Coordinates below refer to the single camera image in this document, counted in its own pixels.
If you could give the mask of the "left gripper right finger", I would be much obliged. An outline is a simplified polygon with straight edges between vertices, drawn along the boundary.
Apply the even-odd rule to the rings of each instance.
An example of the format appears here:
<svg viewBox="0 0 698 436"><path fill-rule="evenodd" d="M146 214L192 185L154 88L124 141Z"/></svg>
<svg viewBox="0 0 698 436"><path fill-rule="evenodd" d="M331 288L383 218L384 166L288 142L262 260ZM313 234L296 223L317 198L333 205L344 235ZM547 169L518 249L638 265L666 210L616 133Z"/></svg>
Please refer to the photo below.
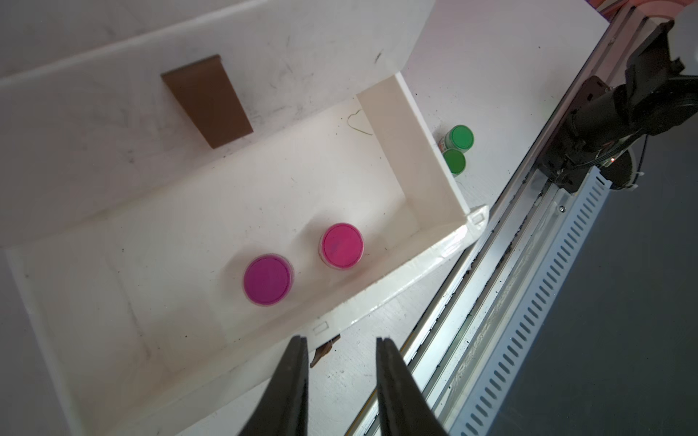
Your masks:
<svg viewBox="0 0 698 436"><path fill-rule="evenodd" d="M376 377L382 435L447 435L389 338L376 339Z"/></svg>

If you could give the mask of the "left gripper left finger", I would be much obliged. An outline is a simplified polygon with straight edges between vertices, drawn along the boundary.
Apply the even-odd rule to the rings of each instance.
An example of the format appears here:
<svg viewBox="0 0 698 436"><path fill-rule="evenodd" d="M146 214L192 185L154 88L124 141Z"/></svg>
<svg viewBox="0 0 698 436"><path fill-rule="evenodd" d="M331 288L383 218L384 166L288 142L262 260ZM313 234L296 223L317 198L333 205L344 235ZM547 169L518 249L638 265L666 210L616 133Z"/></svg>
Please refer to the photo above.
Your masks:
<svg viewBox="0 0 698 436"><path fill-rule="evenodd" d="M307 339L289 341L260 402L239 435L307 435Z"/></svg>

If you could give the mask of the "magenta paint can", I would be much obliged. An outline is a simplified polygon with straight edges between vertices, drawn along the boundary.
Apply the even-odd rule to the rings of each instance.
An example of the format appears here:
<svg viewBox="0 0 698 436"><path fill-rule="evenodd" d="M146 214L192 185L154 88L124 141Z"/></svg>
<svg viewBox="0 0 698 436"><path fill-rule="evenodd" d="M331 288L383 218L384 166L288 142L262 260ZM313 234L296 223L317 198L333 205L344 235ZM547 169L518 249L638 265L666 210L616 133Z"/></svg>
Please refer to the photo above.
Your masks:
<svg viewBox="0 0 698 436"><path fill-rule="evenodd" d="M349 270L360 263L365 241L360 231L350 223L335 223L326 229L318 252L321 260L331 268Z"/></svg>
<svg viewBox="0 0 698 436"><path fill-rule="evenodd" d="M245 270L243 289L255 304L271 306L280 303L294 284L294 268L285 257L264 254L254 259Z"/></svg>

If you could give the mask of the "white drawer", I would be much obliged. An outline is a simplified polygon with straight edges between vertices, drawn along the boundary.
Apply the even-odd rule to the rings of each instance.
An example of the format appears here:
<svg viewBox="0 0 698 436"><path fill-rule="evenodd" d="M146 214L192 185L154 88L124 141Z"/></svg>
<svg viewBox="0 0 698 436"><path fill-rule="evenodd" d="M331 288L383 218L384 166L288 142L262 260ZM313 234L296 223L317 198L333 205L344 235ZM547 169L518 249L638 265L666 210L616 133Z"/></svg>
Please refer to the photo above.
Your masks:
<svg viewBox="0 0 698 436"><path fill-rule="evenodd" d="M289 339L316 348L484 232L414 96L392 76L175 183L10 248L73 435L175 435L269 378ZM320 258L328 227L360 263ZM249 263L278 254L287 296L252 303Z"/></svg>

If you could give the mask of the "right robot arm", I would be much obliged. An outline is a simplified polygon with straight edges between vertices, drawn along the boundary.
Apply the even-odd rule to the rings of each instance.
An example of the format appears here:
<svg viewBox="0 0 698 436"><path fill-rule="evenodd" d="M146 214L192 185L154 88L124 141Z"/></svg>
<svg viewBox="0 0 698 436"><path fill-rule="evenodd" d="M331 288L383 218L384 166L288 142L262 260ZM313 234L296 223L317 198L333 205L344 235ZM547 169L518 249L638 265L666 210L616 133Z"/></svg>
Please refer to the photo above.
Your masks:
<svg viewBox="0 0 698 436"><path fill-rule="evenodd" d="M563 157L593 165L623 152L639 137L661 134L697 113L697 74L685 74L686 56L672 49L675 21L659 24L625 61L625 81L585 81L581 105L565 119Z"/></svg>

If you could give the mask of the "green paint can left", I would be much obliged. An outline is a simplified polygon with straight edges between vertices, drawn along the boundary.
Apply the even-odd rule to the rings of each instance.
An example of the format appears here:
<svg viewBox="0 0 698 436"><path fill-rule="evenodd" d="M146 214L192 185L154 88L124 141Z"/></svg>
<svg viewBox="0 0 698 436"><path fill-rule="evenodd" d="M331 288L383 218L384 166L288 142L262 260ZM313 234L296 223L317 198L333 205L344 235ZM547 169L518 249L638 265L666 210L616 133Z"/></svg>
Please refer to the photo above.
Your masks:
<svg viewBox="0 0 698 436"><path fill-rule="evenodd" d="M453 176L458 176L465 172L467 161L465 154L458 149L445 149L442 152L445 163Z"/></svg>

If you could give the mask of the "green paint can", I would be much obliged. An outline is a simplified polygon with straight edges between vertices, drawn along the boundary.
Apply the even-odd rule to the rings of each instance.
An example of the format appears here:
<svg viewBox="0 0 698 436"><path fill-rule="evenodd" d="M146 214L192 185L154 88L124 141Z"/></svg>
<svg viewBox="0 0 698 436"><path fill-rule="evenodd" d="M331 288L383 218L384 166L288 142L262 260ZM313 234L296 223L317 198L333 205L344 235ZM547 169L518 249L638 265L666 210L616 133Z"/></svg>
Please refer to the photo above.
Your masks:
<svg viewBox="0 0 698 436"><path fill-rule="evenodd" d="M453 176L458 176L465 172L467 161L465 154L458 149L445 149L442 152L445 163Z"/></svg>
<svg viewBox="0 0 698 436"><path fill-rule="evenodd" d="M456 125L440 139L438 146L442 152L458 150L466 153L474 146L474 132L466 125Z"/></svg>

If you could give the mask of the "green paint can right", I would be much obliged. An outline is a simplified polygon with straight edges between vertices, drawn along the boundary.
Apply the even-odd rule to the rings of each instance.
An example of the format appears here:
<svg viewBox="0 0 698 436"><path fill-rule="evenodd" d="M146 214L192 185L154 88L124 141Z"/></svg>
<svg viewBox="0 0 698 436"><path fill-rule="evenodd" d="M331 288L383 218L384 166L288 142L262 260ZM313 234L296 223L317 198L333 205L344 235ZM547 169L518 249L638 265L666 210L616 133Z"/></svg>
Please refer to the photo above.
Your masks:
<svg viewBox="0 0 698 436"><path fill-rule="evenodd" d="M466 153L474 146L474 132L466 125L456 125L440 139L438 146L442 152L458 150Z"/></svg>

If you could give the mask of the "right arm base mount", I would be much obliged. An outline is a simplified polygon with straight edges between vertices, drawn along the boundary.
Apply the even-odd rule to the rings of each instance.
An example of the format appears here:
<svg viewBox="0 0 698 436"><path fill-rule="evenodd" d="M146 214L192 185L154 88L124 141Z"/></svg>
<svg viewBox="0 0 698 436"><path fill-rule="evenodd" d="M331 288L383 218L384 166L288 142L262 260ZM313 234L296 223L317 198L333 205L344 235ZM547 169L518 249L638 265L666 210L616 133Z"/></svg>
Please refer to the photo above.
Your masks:
<svg viewBox="0 0 698 436"><path fill-rule="evenodd" d="M610 87L598 76L587 78L543 146L537 168L557 187L576 193L591 167L638 138L629 112L626 85Z"/></svg>

